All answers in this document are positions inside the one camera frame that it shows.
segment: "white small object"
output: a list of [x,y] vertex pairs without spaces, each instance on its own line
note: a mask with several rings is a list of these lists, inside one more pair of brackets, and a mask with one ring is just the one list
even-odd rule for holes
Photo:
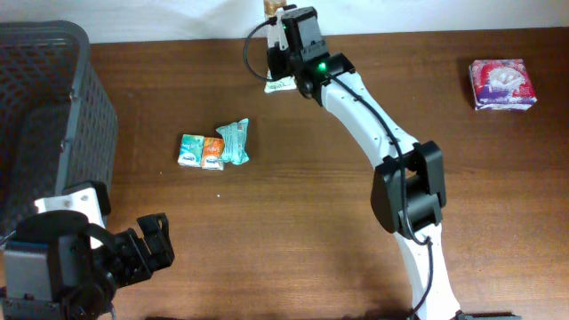
[[[267,79],[270,79],[270,71],[267,72]],[[265,84],[265,93],[284,91],[284,90],[294,90],[296,89],[296,82],[293,76],[284,77],[278,81],[267,82]]]
[[[80,212],[87,216],[89,223],[94,223],[105,228],[95,188],[83,189],[67,196],[53,196],[37,199],[34,204],[37,207],[37,213],[57,210]],[[102,243],[92,237],[91,248],[96,249],[100,246],[102,246]]]

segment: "wooden table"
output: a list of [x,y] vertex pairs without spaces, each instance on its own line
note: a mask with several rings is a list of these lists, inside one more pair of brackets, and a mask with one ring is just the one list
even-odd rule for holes
[[[443,247],[467,313],[569,315],[569,29],[331,36],[392,118],[445,155]],[[251,62],[266,69],[264,42]],[[297,92],[267,95],[243,41],[92,46],[119,118],[108,228],[166,212],[176,260],[120,290],[120,319],[399,314],[411,287],[374,218],[373,169],[348,131]],[[539,102],[472,108],[468,65],[523,58]],[[251,161],[176,163],[183,133],[248,117]]]

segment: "black cable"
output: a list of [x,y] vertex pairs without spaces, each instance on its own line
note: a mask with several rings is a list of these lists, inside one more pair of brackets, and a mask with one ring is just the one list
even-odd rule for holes
[[110,304],[110,317],[111,320],[116,320],[116,309],[112,303]]
[[368,110],[370,110],[370,112],[373,113],[373,115],[381,123],[381,126],[383,126],[383,129],[385,129],[386,134],[388,135],[388,137],[393,142],[393,145],[395,146],[395,149],[397,151],[397,157],[399,157],[399,170],[401,171],[401,173],[400,173],[400,176],[401,176],[401,199],[402,199],[401,201],[402,201],[402,206],[403,206],[404,226],[406,228],[406,231],[411,236],[411,239],[416,244],[421,245],[421,246],[426,245],[427,248],[429,249],[429,280],[427,281],[427,289],[425,290],[425,293],[421,297],[421,300],[419,300],[419,303],[417,303],[415,308],[413,308],[413,311],[410,315],[410,318],[414,319],[417,311],[425,303],[425,300],[427,299],[427,295],[429,295],[429,292],[430,292],[430,287],[433,284],[433,273],[434,273],[434,269],[435,269],[434,261],[433,261],[433,249],[432,249],[433,243],[431,242],[431,239],[429,236],[427,236],[425,238],[425,240],[420,241],[417,238],[417,236],[415,235],[415,232],[413,230],[413,226],[411,225],[411,220],[409,219],[409,212],[407,210],[407,187],[406,187],[407,179],[405,177],[405,163],[403,161],[403,152],[401,151],[401,147],[399,146],[399,140],[395,137],[393,132],[389,129],[388,125],[385,123],[385,120],[383,120],[383,118],[381,117],[379,112],[377,112],[377,110],[374,107],[372,107],[372,105],[370,105],[366,100],[364,100],[359,94],[355,93],[350,87],[348,87],[346,84],[344,84],[340,79],[338,79],[337,76],[334,76],[330,73],[326,73],[326,75],[329,78],[331,78],[333,81],[335,81],[337,84],[339,84],[342,88],[344,88],[344,90],[346,90],[352,97],[354,97],[355,100],[360,101]]
[[16,235],[16,230],[13,230],[10,234],[8,234],[7,236],[3,237],[0,240],[0,247],[3,246],[5,243],[8,242],[8,240],[12,239],[13,236]]
[[249,65],[249,59],[247,58],[247,53],[249,52],[249,44],[251,44],[251,40],[252,37],[255,35],[255,33],[257,33],[257,31],[259,31],[261,28],[268,26],[268,25],[275,25],[276,23],[276,17],[271,17],[268,20],[266,20],[265,22],[261,23],[259,26],[257,26],[255,29],[253,29],[251,31],[251,33],[249,34],[249,36],[247,36],[247,38],[245,39],[245,46],[243,47],[243,62],[245,63],[245,67],[247,68],[247,70],[249,70],[249,72],[251,72],[252,75],[254,75],[257,79],[261,80],[261,81],[265,81],[265,82],[275,82],[278,80],[274,80],[274,79],[269,79],[266,78],[264,76],[259,75],[258,73],[256,73],[251,66]]
[[413,308],[413,311],[411,311],[411,316],[410,316],[411,320],[415,319],[417,311],[419,311],[419,309],[423,306],[423,303],[425,303],[425,300],[429,295],[430,287],[433,286],[433,273],[435,272],[435,263],[433,261],[433,243],[430,241],[430,239],[429,242],[427,243],[427,249],[429,250],[429,280],[427,281],[427,290],[425,290],[425,293],[423,293],[423,296],[421,297],[415,308]]

